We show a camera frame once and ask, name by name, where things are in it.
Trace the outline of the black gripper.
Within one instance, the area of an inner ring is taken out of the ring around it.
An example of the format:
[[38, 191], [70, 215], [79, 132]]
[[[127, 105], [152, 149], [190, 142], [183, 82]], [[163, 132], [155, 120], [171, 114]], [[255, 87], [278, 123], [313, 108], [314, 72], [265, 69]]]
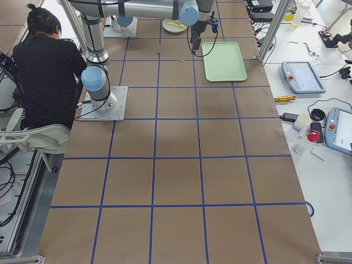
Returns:
[[191, 53], [195, 54], [199, 50], [201, 37], [200, 35], [206, 30], [208, 25], [211, 25], [212, 32], [218, 33], [219, 19], [212, 18], [206, 21], [198, 20], [193, 26], [191, 31]]

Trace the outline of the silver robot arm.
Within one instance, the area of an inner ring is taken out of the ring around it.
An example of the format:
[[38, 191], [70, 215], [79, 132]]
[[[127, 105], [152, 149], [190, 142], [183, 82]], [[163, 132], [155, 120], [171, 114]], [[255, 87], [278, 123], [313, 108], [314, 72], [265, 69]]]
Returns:
[[193, 55], [201, 44], [201, 34], [211, 25], [217, 35], [217, 20], [212, 13], [213, 1], [115, 1], [102, 8], [103, 16], [114, 16], [114, 28], [128, 27], [134, 18], [179, 20], [191, 31], [188, 40]]
[[179, 1], [70, 1], [81, 13], [86, 40], [88, 69], [82, 82], [91, 98], [94, 110], [108, 112], [114, 107], [107, 67], [109, 55], [103, 40], [102, 19], [110, 15], [118, 18], [173, 18], [178, 19], [182, 7]]

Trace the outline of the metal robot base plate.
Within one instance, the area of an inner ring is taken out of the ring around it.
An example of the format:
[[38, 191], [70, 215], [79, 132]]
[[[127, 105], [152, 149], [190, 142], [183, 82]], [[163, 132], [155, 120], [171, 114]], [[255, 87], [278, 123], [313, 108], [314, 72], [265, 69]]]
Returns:
[[103, 37], [106, 39], [135, 38], [137, 25], [137, 17], [109, 16], [103, 26]]

